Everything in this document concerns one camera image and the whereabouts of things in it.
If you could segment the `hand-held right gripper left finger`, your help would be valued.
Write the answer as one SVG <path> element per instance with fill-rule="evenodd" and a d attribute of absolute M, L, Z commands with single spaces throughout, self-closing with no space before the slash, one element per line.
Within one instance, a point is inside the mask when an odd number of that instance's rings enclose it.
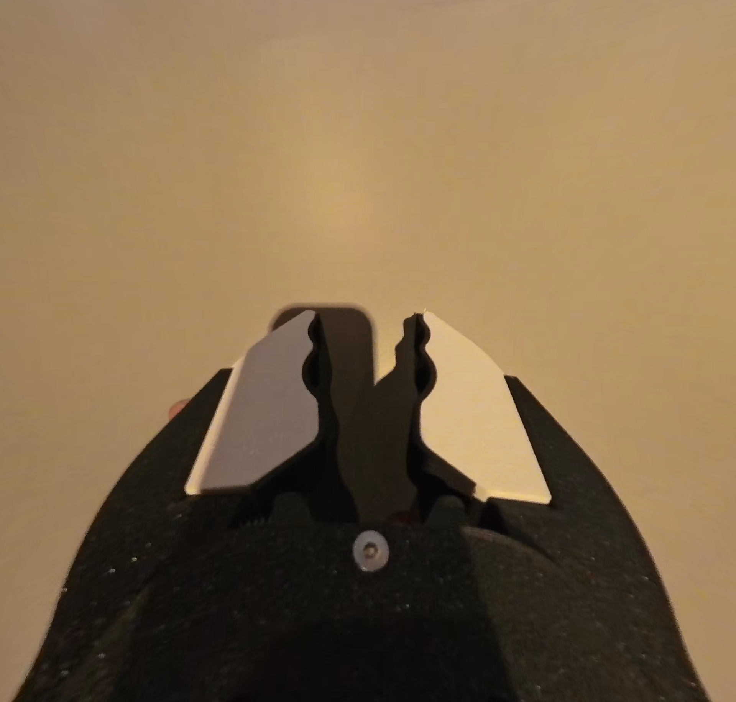
<path fill-rule="evenodd" d="M 315 442 L 319 406 L 304 371 L 316 324 L 316 311 L 302 311 L 235 362 L 187 478 L 187 495 L 252 488 Z"/>

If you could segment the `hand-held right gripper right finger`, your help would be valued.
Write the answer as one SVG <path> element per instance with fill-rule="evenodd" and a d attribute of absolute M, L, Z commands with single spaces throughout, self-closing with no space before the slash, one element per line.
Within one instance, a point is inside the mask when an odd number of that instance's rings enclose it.
<path fill-rule="evenodd" d="M 417 323 L 417 440 L 423 469 L 479 502 L 549 505 L 551 493 L 500 366 L 476 343 L 428 310 Z"/>

